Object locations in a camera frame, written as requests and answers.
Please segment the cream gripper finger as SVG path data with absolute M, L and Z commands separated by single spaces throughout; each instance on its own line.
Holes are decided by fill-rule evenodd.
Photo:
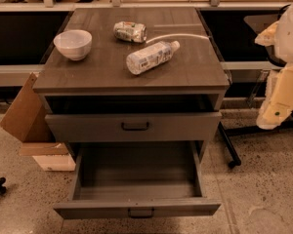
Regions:
M 272 23 L 264 31 L 257 35 L 255 43 L 261 46 L 274 46 L 276 43 L 276 30 L 278 28 L 278 21 Z

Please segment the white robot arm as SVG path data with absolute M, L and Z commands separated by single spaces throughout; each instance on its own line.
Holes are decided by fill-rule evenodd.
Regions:
M 279 72 L 269 75 L 266 98 L 256 120 L 259 128 L 272 130 L 293 111 L 293 3 L 278 21 L 255 38 L 255 43 L 273 46 L 275 56 L 286 62 Z

